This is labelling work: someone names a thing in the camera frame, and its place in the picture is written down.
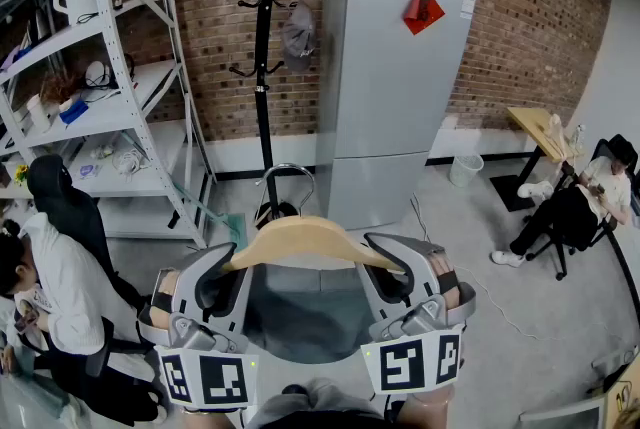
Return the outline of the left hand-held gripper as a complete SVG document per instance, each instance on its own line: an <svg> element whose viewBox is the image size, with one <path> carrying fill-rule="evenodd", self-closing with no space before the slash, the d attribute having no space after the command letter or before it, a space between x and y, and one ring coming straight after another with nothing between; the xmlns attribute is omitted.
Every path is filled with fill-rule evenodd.
<svg viewBox="0 0 640 429"><path fill-rule="evenodd" d="M243 334L253 269L223 269L236 247L228 242L186 257L175 290L182 312L171 313L167 330L152 325L151 306L139 317L141 336L154 344L169 401L187 410L255 403L259 358L247 352Z"/></svg>

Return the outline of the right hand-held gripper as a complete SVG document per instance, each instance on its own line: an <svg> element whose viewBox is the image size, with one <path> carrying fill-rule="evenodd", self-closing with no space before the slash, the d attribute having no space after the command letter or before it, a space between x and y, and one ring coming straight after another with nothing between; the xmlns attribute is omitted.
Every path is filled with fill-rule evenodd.
<svg viewBox="0 0 640 429"><path fill-rule="evenodd" d="M428 261L431 253L444 251L441 246L379 232L367 232L364 239L402 273L356 265L376 321L369 328L372 342L361 346L374 393L430 392L454 383L463 332L476 309L475 290L461 284L460 304L448 310L445 298L436 294L440 286Z"/></svg>

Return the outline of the grey-green garment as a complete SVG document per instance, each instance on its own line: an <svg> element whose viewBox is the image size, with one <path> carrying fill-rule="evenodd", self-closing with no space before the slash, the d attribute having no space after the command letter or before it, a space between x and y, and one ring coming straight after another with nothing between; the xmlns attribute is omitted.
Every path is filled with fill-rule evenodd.
<svg viewBox="0 0 640 429"><path fill-rule="evenodd" d="M371 342L373 323L354 269L254 269L244 334L280 359L300 364L343 360Z"/></svg>

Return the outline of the person's left forearm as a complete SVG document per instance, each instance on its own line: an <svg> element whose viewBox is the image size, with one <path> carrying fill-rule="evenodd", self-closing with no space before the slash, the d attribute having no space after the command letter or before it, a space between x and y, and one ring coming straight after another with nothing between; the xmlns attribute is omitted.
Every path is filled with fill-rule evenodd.
<svg viewBox="0 0 640 429"><path fill-rule="evenodd" d="M181 420L185 429L236 429L228 415L220 412L183 410Z"/></svg>

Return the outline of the person's right forearm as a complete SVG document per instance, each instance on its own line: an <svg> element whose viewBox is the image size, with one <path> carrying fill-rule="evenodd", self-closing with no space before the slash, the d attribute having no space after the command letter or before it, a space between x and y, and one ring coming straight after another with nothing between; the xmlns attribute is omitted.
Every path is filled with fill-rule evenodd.
<svg viewBox="0 0 640 429"><path fill-rule="evenodd" d="M454 385L410 393L400 408L396 423L403 429L447 429L448 405L454 393Z"/></svg>

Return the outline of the person's left hand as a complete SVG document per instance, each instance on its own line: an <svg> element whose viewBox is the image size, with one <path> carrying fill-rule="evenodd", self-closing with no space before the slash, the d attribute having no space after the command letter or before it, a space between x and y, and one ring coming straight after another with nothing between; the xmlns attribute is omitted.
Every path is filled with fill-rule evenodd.
<svg viewBox="0 0 640 429"><path fill-rule="evenodd" d="M156 287L149 310L152 325L167 330L172 313L173 296L181 272L176 269L162 271L162 278Z"/></svg>

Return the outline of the person's right hand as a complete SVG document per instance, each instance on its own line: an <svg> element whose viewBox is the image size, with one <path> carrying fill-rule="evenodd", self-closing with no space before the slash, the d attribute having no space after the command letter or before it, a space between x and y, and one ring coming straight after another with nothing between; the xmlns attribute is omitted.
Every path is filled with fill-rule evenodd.
<svg viewBox="0 0 640 429"><path fill-rule="evenodd" d="M444 254L431 254L428 262L436 276L439 286L439 293L444 297L447 310L454 309L460 305L459 281Z"/></svg>

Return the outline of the teal flat mop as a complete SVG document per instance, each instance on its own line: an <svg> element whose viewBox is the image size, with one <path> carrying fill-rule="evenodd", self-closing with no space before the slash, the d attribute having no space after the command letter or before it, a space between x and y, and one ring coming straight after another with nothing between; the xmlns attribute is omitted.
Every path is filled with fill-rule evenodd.
<svg viewBox="0 0 640 429"><path fill-rule="evenodd" d="M189 191L178 182L174 181L173 185L181 195L186 197L189 202L199 208L207 218L215 223L225 225L229 230L230 241L236 244L237 249L242 249L247 246L246 223L243 214L217 214L200 202L196 197L192 196Z"/></svg>

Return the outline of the white mesh wastebasket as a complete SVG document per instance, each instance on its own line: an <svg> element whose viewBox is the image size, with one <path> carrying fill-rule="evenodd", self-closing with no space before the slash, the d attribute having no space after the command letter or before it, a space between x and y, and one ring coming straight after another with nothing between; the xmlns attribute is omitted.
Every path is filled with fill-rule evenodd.
<svg viewBox="0 0 640 429"><path fill-rule="evenodd" d="M449 170L449 180L456 187L466 187L484 167L480 155L455 156Z"/></svg>

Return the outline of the person's leg grey trousers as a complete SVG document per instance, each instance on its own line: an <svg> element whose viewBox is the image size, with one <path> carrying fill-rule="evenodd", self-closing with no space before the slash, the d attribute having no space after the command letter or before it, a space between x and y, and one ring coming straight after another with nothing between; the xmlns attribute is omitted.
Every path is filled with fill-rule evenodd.
<svg viewBox="0 0 640 429"><path fill-rule="evenodd" d="M274 395L245 429L392 429L368 400L345 393L334 382L316 378L302 385L308 395Z"/></svg>

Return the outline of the grey refrigerator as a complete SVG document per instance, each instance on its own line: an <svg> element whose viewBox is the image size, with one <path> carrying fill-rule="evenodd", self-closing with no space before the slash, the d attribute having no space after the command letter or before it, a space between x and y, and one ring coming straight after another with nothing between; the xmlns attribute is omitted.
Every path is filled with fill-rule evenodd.
<svg viewBox="0 0 640 429"><path fill-rule="evenodd" d="M413 35L410 0L324 0L316 138L323 215L363 229L408 209L445 117L471 20L462 0Z"/></svg>

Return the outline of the blue cloth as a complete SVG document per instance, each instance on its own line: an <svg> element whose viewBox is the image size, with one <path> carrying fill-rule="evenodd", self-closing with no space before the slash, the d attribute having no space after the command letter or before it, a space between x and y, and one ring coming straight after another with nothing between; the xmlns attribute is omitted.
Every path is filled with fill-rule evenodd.
<svg viewBox="0 0 640 429"><path fill-rule="evenodd" d="M60 106L59 117L65 125L69 125L82 116L89 109L88 104L82 99L68 100Z"/></svg>

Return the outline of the black coat rack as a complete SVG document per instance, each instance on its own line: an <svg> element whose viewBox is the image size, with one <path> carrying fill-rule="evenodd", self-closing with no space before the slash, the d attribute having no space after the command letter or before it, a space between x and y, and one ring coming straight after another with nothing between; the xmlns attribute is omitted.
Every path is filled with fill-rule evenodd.
<svg viewBox="0 0 640 429"><path fill-rule="evenodd" d="M260 201L259 207L255 213L254 224L257 228L261 228L279 217L287 216L288 214L296 215L298 213L298 211L292 206L288 206L286 210L281 209L283 204L278 199L276 180L270 172L274 163L267 101L267 92L269 91L267 80L269 75L275 73L278 69L284 66L285 63L280 61L273 67L268 66L269 41L272 11L275 7L281 8L283 4L277 0L254 0L253 2L240 0L238 5L240 7L252 8L257 11L253 70L246 73L231 66L229 71L243 78L256 78L254 95L264 164L265 177L263 179L263 183L265 190L263 200Z"/></svg>

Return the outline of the white cup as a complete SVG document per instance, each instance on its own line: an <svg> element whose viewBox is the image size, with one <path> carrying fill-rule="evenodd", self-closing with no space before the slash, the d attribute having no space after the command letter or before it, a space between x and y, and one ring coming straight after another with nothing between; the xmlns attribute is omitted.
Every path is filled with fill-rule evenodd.
<svg viewBox="0 0 640 429"><path fill-rule="evenodd" d="M51 126L49 115L38 94L33 95L26 104L33 127L40 133L47 132Z"/></svg>

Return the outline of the dried brown plant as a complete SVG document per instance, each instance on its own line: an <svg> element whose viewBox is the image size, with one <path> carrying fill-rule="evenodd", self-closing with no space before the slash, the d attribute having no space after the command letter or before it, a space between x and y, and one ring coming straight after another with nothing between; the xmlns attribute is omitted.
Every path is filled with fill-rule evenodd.
<svg viewBox="0 0 640 429"><path fill-rule="evenodd" d="M76 73L47 73L42 82L39 96L42 102L62 104L82 88L82 80Z"/></svg>

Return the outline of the grey baseball cap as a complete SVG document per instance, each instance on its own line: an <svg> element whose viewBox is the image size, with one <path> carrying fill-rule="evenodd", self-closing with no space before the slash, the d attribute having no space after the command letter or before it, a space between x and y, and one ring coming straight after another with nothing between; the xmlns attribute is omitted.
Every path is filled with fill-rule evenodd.
<svg viewBox="0 0 640 429"><path fill-rule="evenodd" d="M310 66L316 46L316 24L312 10L303 1L289 5L281 32L283 60L288 69L303 72Z"/></svg>

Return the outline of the red paper decoration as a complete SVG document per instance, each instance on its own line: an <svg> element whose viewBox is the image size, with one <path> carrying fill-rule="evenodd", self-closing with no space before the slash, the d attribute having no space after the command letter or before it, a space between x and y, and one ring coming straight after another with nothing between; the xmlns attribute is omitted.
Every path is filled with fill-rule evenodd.
<svg viewBox="0 0 640 429"><path fill-rule="evenodd" d="M445 15L436 0L410 0L403 21L413 35L427 29Z"/></svg>

